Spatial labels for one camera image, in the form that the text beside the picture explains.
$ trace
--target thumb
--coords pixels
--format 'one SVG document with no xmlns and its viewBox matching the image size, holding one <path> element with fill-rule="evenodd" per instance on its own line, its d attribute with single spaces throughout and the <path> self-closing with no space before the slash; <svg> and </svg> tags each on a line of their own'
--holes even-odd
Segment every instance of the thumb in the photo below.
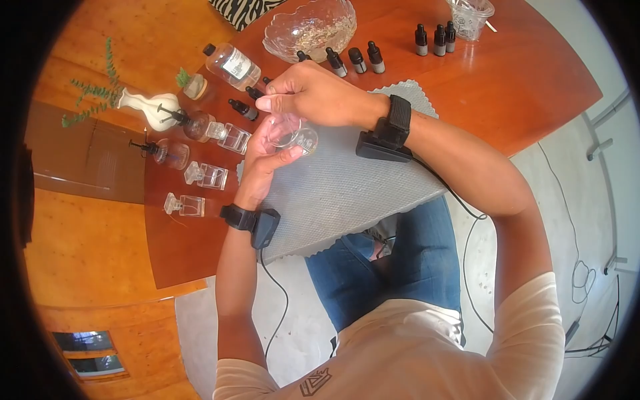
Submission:
<svg viewBox="0 0 640 400">
<path fill-rule="evenodd" d="M 302 147 L 293 146 L 287 150 L 271 154 L 268 157 L 263 157 L 260 163 L 265 170 L 272 172 L 281 166 L 293 163 L 302 156 L 302 153 L 304 153 Z"/>
<path fill-rule="evenodd" d="M 296 95 L 268 95 L 255 101 L 255 106 L 268 113 L 296 113 Z"/>
</svg>

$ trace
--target person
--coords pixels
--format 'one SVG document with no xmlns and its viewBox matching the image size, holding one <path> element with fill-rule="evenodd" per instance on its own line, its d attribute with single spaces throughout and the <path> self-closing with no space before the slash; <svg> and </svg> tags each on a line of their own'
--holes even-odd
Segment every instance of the person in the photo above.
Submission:
<svg viewBox="0 0 640 400">
<path fill-rule="evenodd" d="M 390 100 L 313 61 L 295 64 L 256 101 L 266 112 L 373 130 Z M 301 149 L 274 153 L 266 124 L 248 144 L 235 204 L 255 210 L 273 172 Z M 489 215 L 497 235 L 495 331 L 486 356 L 460 345 L 460 267 L 444 197 L 400 215 L 385 272 L 370 237 L 347 235 L 306 259 L 339 345 L 306 376 L 279 388 L 252 321 L 257 266 L 250 234 L 229 228 L 216 276 L 218 364 L 213 398 L 550 399 L 564 330 L 545 228 L 532 191 L 509 159 L 476 136 L 412 112 L 405 142 L 451 189 Z"/>
</svg>

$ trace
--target beige t-shirt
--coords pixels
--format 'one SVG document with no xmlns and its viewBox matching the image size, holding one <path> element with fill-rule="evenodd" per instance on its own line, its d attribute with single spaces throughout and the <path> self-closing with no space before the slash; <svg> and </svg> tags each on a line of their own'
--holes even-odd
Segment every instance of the beige t-shirt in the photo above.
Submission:
<svg viewBox="0 0 640 400">
<path fill-rule="evenodd" d="M 339 334 L 335 357 L 278 388 L 264 368 L 218 361 L 215 400 L 550 399 L 564 357 L 553 272 L 503 301 L 486 356 L 462 350 L 457 311 L 387 300 Z"/>
</svg>

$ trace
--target gray mat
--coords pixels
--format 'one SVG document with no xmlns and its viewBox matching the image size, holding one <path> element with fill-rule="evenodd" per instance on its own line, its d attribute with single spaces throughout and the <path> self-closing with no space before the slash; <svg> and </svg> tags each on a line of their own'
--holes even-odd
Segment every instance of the gray mat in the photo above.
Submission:
<svg viewBox="0 0 640 400">
<path fill-rule="evenodd" d="M 372 93 L 401 96 L 413 109 L 438 118 L 415 81 Z M 344 234 L 361 232 L 445 191 L 415 162 L 357 157 L 358 128 L 314 128 L 319 136 L 316 151 L 278 169 L 263 203 L 263 207 L 274 208 L 282 216 L 271 244 L 264 249 L 265 262 L 291 254 L 313 255 Z"/>
</svg>

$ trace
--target hand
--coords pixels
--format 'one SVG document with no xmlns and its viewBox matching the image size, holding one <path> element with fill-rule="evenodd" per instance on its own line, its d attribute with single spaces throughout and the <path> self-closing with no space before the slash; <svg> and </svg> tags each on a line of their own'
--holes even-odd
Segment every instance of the hand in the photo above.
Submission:
<svg viewBox="0 0 640 400">
<path fill-rule="evenodd" d="M 267 85 L 267 96 L 255 106 L 270 113 L 294 113 L 319 125 L 355 125 L 373 130 L 387 116 L 389 98 L 367 93 L 320 67 L 304 61 L 289 67 Z"/>
<path fill-rule="evenodd" d="M 274 116 L 265 118 L 247 143 L 243 174 L 234 200 L 234 204 L 245 210 L 256 210 L 267 197 L 273 179 L 273 171 L 281 166 L 291 164 L 303 153 L 300 146 L 275 152 L 275 147 L 270 145 L 267 140 L 267 135 L 272 129 L 275 119 Z"/>
</svg>

